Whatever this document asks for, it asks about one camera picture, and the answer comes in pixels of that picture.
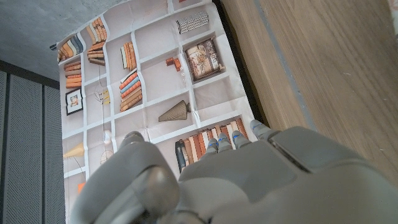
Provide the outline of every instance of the cone-shaped object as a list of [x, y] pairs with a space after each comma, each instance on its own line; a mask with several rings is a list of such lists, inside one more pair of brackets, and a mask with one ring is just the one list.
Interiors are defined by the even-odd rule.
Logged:
[[189, 103], [185, 104], [185, 101], [182, 100], [177, 103], [177, 105], [166, 111], [166, 113], [162, 114], [159, 117], [159, 122], [186, 120], [188, 118], [188, 112], [191, 112], [190, 105]]
[[75, 146], [73, 149], [69, 150], [67, 153], [63, 155], [63, 158], [68, 158], [72, 156], [84, 156], [85, 148], [83, 147], [83, 143]]

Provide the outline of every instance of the concrete ceiling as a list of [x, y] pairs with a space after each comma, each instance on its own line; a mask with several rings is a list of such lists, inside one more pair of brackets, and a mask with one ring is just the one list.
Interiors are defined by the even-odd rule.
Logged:
[[123, 1], [0, 0], [0, 60], [59, 81], [49, 47]]

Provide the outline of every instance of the wooden floor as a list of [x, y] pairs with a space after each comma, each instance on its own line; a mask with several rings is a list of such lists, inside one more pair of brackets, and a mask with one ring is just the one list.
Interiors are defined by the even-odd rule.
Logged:
[[315, 128], [398, 186], [398, 48], [388, 1], [222, 2], [271, 128]]

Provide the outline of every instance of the small framed photo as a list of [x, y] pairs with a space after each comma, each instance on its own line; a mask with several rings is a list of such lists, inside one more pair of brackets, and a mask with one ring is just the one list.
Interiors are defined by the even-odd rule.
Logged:
[[67, 102], [67, 115], [71, 115], [83, 110], [83, 101], [81, 96], [81, 88], [70, 91], [65, 94], [65, 101]]

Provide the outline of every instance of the perforated panel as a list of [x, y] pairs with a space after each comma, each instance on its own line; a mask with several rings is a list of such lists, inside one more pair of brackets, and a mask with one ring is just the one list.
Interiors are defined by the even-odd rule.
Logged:
[[0, 167], [1, 167], [1, 152], [2, 152], [2, 135], [4, 127], [4, 103], [6, 101], [6, 83], [7, 74], [0, 72]]
[[45, 87], [45, 223], [65, 223], [60, 91]]
[[42, 85], [11, 75], [3, 223], [42, 222]]

